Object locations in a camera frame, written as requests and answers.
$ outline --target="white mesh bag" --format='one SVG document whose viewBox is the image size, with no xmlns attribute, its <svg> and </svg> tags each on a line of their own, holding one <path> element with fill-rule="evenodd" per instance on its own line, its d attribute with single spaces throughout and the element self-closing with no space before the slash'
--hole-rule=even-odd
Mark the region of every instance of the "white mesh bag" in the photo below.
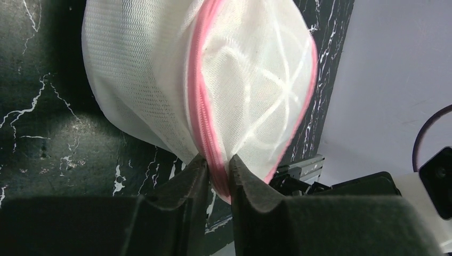
<svg viewBox="0 0 452 256">
<path fill-rule="evenodd" d="M 316 80 L 292 0 L 88 0 L 82 47 L 107 119 L 185 163 L 201 153 L 227 202 L 229 160 L 268 183 Z"/>
</svg>

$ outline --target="zipper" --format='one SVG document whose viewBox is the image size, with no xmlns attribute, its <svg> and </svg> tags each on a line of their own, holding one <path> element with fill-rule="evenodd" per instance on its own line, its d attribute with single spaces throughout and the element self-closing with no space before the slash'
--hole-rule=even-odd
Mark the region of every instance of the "zipper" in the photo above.
<svg viewBox="0 0 452 256">
<path fill-rule="evenodd" d="M 203 46 L 214 18 L 224 2 L 225 0 L 205 0 L 199 10 L 190 45 L 187 92 L 192 136 L 195 139 L 198 150 L 204 155 L 209 164 L 211 182 L 216 188 L 218 195 L 230 203 L 225 161 L 215 134 L 212 109 L 201 73 Z"/>
</svg>

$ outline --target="black plastic part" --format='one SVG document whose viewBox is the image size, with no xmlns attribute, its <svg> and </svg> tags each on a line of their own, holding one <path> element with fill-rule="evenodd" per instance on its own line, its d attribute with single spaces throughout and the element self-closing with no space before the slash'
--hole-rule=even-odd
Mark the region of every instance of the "black plastic part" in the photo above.
<svg viewBox="0 0 452 256">
<path fill-rule="evenodd" d="M 442 255 L 400 196 L 286 197 L 238 156 L 229 167 L 238 256 Z"/>
<path fill-rule="evenodd" d="M 327 191 L 330 189 L 331 189 L 331 187 L 329 187 L 327 185 L 323 185 L 322 183 L 314 182 L 306 194 L 312 195 L 312 194 L 320 193 L 320 192 Z"/>
<path fill-rule="evenodd" d="M 301 168 L 300 167 L 295 167 L 295 168 L 290 168 L 290 166 L 288 165 L 284 165 L 284 166 L 280 166 L 277 169 L 279 174 L 289 174 L 292 178 L 300 180 L 301 177 Z"/>
<path fill-rule="evenodd" d="M 315 195 L 400 196 L 401 193 L 388 172 L 379 172 L 333 185 L 331 190 Z"/>
<path fill-rule="evenodd" d="M 444 148 L 424 164 L 419 177 L 439 216 L 452 219 L 452 148 Z"/>
<path fill-rule="evenodd" d="M 303 181 L 292 178 L 288 173 L 275 175 L 269 185 L 285 196 L 303 196 L 311 187 Z"/>
<path fill-rule="evenodd" d="M 207 163 L 196 157 L 148 197 L 42 197 L 5 203 L 2 255 L 203 255 Z"/>
</svg>

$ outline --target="black cable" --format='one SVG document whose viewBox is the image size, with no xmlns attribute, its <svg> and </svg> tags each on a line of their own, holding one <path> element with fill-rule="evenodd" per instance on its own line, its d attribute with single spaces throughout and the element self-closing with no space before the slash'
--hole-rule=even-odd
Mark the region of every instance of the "black cable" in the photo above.
<svg viewBox="0 0 452 256">
<path fill-rule="evenodd" d="M 452 105 L 448 105 L 447 107 L 443 108 L 442 110 L 436 112 L 435 114 L 433 114 L 432 117 L 430 117 L 427 120 L 427 122 L 425 122 L 425 124 L 422 126 L 421 130 L 417 134 L 416 140 L 414 141 L 413 154 L 411 156 L 411 161 L 413 163 L 413 171 L 414 172 L 419 171 L 418 166 L 417 166 L 417 161 L 418 161 L 418 157 L 419 157 L 419 148 L 421 146 L 422 140 L 424 139 L 425 133 L 436 121 L 438 121 L 438 119 L 440 119 L 442 116 L 444 116 L 450 112 L 452 112 Z"/>
</svg>

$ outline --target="black marble surface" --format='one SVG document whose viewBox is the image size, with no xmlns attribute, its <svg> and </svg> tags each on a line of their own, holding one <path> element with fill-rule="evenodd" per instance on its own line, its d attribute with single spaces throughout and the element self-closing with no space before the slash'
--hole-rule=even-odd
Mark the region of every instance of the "black marble surface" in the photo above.
<svg viewBox="0 0 452 256">
<path fill-rule="evenodd" d="M 175 155 L 115 128 L 87 82 L 86 0 L 0 0 L 0 207 L 21 196 L 146 194 L 179 173 Z M 314 156 L 353 1 L 295 0 L 319 53 L 318 86 L 281 164 Z M 206 255 L 232 239 L 229 206 L 210 194 Z"/>
</svg>

